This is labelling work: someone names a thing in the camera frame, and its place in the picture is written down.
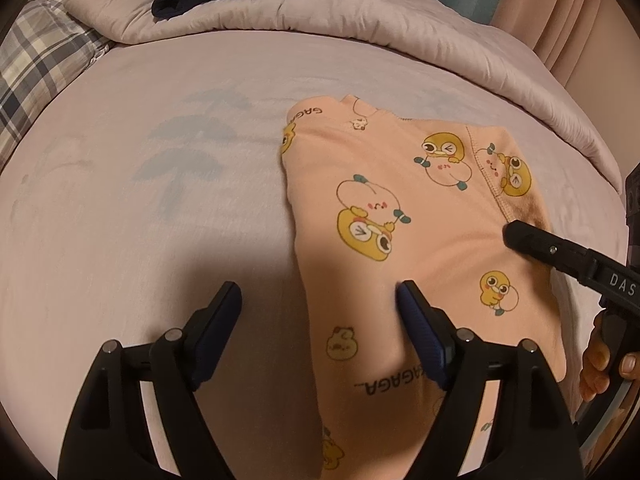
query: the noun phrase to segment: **bed sheet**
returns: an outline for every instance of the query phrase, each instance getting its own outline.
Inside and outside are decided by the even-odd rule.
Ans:
[[[119,46],[44,110],[0,178],[0,399],[50,470],[101,343],[148,342],[235,280],[244,310],[197,393],[204,417],[237,478],[319,476],[321,421],[280,144],[289,108],[323,94],[355,94],[401,117],[508,128],[556,234],[623,261],[623,205],[590,161],[451,72],[296,32]],[[573,406],[598,297],[555,277]],[[159,459],[175,471],[149,393]]]

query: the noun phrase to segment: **cartoon eye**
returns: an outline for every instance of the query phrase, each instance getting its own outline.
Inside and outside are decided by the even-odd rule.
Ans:
[[[391,241],[389,241],[389,238],[387,238],[385,235],[378,236],[378,238],[376,239],[376,244],[378,245],[380,251],[382,251],[383,253],[389,254],[391,252]]]
[[[445,152],[447,155],[453,155],[456,152],[457,148],[453,142],[445,142],[442,145],[441,150]]]
[[[511,185],[515,189],[518,189],[520,186],[522,186],[522,177],[519,174],[514,173],[510,176],[509,182],[511,182]]]
[[[360,242],[367,242],[371,239],[372,233],[364,222],[353,222],[349,226],[349,231],[351,232],[351,236]]]

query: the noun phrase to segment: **silver bolt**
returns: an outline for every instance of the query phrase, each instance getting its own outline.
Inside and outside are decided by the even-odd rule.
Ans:
[[[471,330],[469,330],[468,328],[459,328],[456,332],[456,335],[458,336],[458,339],[466,341],[467,343],[476,336],[476,334],[471,332]]]
[[[522,347],[527,352],[531,352],[532,354],[533,354],[533,352],[538,350],[538,345],[536,345],[536,343],[534,341],[532,341],[531,339],[523,339],[522,340]]]
[[[117,347],[118,342],[115,339],[110,339],[104,345],[102,345],[102,351],[105,354],[110,354],[111,352],[115,351]]]
[[[167,341],[178,341],[182,337],[182,330],[179,328],[172,328],[167,330],[164,334],[164,338]]]

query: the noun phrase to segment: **plaid fabric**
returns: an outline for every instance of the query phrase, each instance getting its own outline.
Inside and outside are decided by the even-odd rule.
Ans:
[[[0,45],[0,172],[41,111],[110,46],[62,0],[28,1]]]

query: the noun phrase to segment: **yellow duck print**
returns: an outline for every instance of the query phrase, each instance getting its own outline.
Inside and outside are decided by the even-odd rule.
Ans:
[[[340,460],[344,458],[344,451],[331,438],[331,433],[327,428],[323,430],[322,436],[322,458],[324,459],[324,469],[336,469],[340,465]]]
[[[344,207],[338,213],[338,234],[351,249],[382,262],[391,253],[392,232],[399,220],[409,224],[396,196],[362,175],[345,180],[336,190]]]
[[[460,191],[467,188],[471,179],[471,168],[464,162],[465,147],[462,140],[450,132],[430,135],[422,143],[425,156],[414,158],[428,177],[441,186],[456,186]]]
[[[326,341],[326,354],[334,361],[347,361],[358,352],[358,342],[354,339],[353,328],[335,327],[334,333]]]
[[[291,143],[293,142],[293,137],[295,136],[296,136],[296,123],[291,122],[287,124],[287,126],[284,128],[283,137],[282,137],[282,146],[280,147],[280,153],[284,153],[289,149],[289,147],[291,146]]]
[[[496,316],[510,312],[518,306],[518,291],[504,272],[491,270],[480,278],[480,301],[494,310]]]
[[[498,153],[506,174],[500,180],[500,187],[507,196],[523,196],[531,188],[531,172],[524,160],[517,156]]]

